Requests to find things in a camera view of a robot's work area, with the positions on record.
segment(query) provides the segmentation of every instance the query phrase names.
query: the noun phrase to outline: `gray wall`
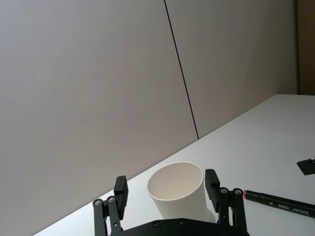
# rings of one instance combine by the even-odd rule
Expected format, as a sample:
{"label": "gray wall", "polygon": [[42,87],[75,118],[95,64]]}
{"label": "gray wall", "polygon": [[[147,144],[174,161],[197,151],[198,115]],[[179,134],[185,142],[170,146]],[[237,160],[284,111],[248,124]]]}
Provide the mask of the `gray wall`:
{"label": "gray wall", "polygon": [[[292,2],[167,1],[201,136],[295,93]],[[1,1],[0,110],[5,236],[197,139],[162,0]]]}
{"label": "gray wall", "polygon": [[294,0],[166,2],[200,137],[297,92]]}
{"label": "gray wall", "polygon": [[2,236],[196,140],[162,1],[1,1],[0,24]]}

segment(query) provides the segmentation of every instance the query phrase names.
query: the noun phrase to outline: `white paper cup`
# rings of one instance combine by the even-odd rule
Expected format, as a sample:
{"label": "white paper cup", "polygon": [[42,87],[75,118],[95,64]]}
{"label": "white paper cup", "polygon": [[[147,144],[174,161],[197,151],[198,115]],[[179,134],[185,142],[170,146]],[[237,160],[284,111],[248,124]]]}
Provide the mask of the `white paper cup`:
{"label": "white paper cup", "polygon": [[156,171],[148,181],[147,191],[163,219],[209,222],[212,214],[207,210],[203,181],[204,174],[199,166],[176,162]]}

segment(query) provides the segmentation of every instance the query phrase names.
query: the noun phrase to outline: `black object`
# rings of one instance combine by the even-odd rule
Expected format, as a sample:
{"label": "black object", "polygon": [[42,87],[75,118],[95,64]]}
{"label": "black object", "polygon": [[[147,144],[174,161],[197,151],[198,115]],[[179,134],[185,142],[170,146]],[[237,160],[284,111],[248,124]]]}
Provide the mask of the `black object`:
{"label": "black object", "polygon": [[299,161],[297,165],[299,166],[299,168],[301,169],[305,176],[315,174],[315,159]]}
{"label": "black object", "polygon": [[244,190],[244,198],[270,207],[315,218],[315,205],[312,204],[302,203],[264,193],[256,193],[249,190]]}
{"label": "black object", "polygon": [[[205,186],[213,203],[215,211],[219,213],[218,223],[209,223],[190,219],[156,220],[124,231],[120,220],[124,218],[124,211],[128,196],[125,176],[116,180],[114,196],[106,201],[96,199],[94,207],[95,236],[108,236],[106,218],[109,216],[112,236],[250,236],[247,233],[243,191],[235,188],[229,191],[220,188],[218,176],[214,170],[206,170]],[[232,208],[233,226],[230,226],[228,208]]]}

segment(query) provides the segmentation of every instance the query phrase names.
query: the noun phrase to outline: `white table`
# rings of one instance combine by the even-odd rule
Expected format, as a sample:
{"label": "white table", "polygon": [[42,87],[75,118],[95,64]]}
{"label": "white table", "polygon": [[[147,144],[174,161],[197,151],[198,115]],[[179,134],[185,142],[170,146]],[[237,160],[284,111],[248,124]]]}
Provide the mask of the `white table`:
{"label": "white table", "polygon": [[[240,187],[315,204],[315,175],[304,176],[296,165],[309,158],[315,158],[315,96],[275,95],[129,180],[122,227],[129,229],[161,218],[146,193],[146,182],[154,171],[176,161],[215,169],[221,185],[230,190]],[[101,198],[105,200],[112,194]],[[252,236],[315,235],[314,219],[244,202]],[[207,205],[214,212],[210,200]],[[94,236],[92,203],[37,236]]]}

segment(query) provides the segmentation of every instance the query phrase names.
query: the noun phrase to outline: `black marker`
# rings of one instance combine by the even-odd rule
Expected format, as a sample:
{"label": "black marker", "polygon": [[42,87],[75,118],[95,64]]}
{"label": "black marker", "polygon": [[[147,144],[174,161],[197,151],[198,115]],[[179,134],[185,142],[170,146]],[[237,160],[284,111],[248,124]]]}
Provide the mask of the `black marker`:
{"label": "black marker", "polygon": [[286,198],[276,197],[264,193],[257,193],[249,190],[244,190],[244,198],[270,207],[275,207],[278,209],[315,218],[315,205],[312,204],[302,203]]}

